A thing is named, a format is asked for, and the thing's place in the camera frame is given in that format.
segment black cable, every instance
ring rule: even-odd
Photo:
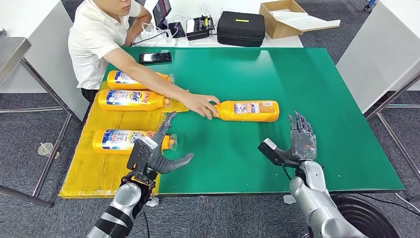
[[[158,37],[158,36],[160,36],[161,34],[167,34],[167,32],[160,32],[159,34],[157,34],[157,35],[155,35],[155,36],[153,36],[153,37],[150,37],[150,38],[147,38],[147,39],[144,39],[144,40],[141,40],[141,41],[138,41],[138,42],[135,42],[135,43],[133,43],[133,44],[131,44],[131,46],[133,46],[133,45],[135,45],[135,44],[138,44],[138,43],[141,43],[141,42],[143,42],[143,41],[148,41],[148,40],[151,40],[151,39],[153,39],[153,38],[155,38],[155,37]]]
[[[144,215],[144,217],[145,217],[145,221],[146,221],[147,238],[150,238],[149,222],[147,221],[147,217],[146,217],[146,212],[145,212],[145,210],[143,210],[143,215]]]
[[[289,173],[286,170],[286,167],[284,167],[284,164],[281,164],[281,166],[283,167],[284,173],[286,174],[286,176],[289,178],[289,180],[292,180],[292,178],[290,177]]]
[[[383,203],[388,203],[388,204],[392,204],[392,205],[397,205],[397,206],[399,206],[399,207],[402,207],[402,208],[406,209],[407,211],[409,211],[409,212],[411,212],[411,213],[413,213],[413,214],[416,214],[417,216],[420,216],[420,214],[419,214],[419,213],[417,213],[417,212],[415,212],[415,211],[412,211],[412,210],[408,209],[407,207],[405,207],[405,206],[403,206],[403,205],[400,205],[400,204],[398,204],[398,203],[395,203],[395,202],[388,202],[388,201],[383,201],[383,200],[380,200],[380,199],[377,199],[377,198],[374,198],[374,197],[371,197],[371,196],[368,196],[368,195],[365,195],[365,194],[361,194],[361,193],[358,193],[358,195],[361,195],[361,196],[363,196],[363,197],[368,197],[368,198],[371,198],[371,199],[373,199],[373,200],[375,200],[375,201],[378,201],[378,202],[383,202]]]

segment floor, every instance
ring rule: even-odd
[[[80,0],[63,0],[69,15]],[[309,14],[326,20],[341,19],[336,29],[308,32],[301,36],[305,47],[325,47],[337,62],[368,16],[363,0],[298,0]],[[401,103],[420,103],[420,92],[405,93]],[[0,94],[0,108],[53,106],[45,94]],[[420,111],[387,109],[384,116],[395,130],[408,153],[420,166]],[[39,156],[39,143],[53,142],[65,114],[44,112],[0,114],[0,183],[23,192],[31,192],[46,157]],[[401,153],[378,118],[369,124],[390,159],[406,191],[407,198],[420,195],[416,180]],[[41,197],[52,199],[60,189],[71,162],[82,127],[71,122],[54,162]],[[404,205],[393,193],[372,196]],[[57,198],[51,209],[0,196],[0,237],[4,238],[69,238],[84,237],[110,199]],[[394,206],[369,200],[382,210],[399,229],[401,237],[419,237],[420,218]],[[171,197],[155,208],[146,208],[151,237],[235,237],[235,238],[300,238],[307,232],[305,220],[294,205],[281,196],[212,196]],[[139,216],[129,237],[146,237],[144,218]]]

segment green table mat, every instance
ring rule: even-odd
[[[170,51],[171,63],[150,65],[173,73],[192,93],[226,100],[276,100],[274,123],[208,120],[179,113],[168,134],[178,135],[177,151],[191,163],[162,175],[159,194],[288,192],[289,180],[257,149],[266,138],[290,147],[287,117],[298,111],[317,136],[316,161],[325,165],[330,191],[404,189],[325,49],[320,48],[124,48],[141,53]],[[108,71],[115,69],[112,65]]]

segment silver robotic arm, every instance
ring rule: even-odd
[[[311,125],[296,113],[296,123],[291,124],[291,148],[279,149],[270,139],[264,140],[258,149],[277,166],[296,169],[290,180],[290,194],[305,215],[312,238],[368,238],[351,225],[338,211],[325,185],[322,167],[314,161],[316,136]]]
[[[170,113],[151,139],[145,136],[136,140],[127,163],[130,172],[122,177],[114,199],[87,234],[88,238],[126,238],[137,215],[150,200],[158,173],[167,174],[190,163],[193,153],[178,160],[162,155],[162,141],[175,116],[176,112]]]

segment smartphone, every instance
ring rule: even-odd
[[[171,62],[172,57],[170,52],[166,53],[144,53],[139,56],[140,64]]]

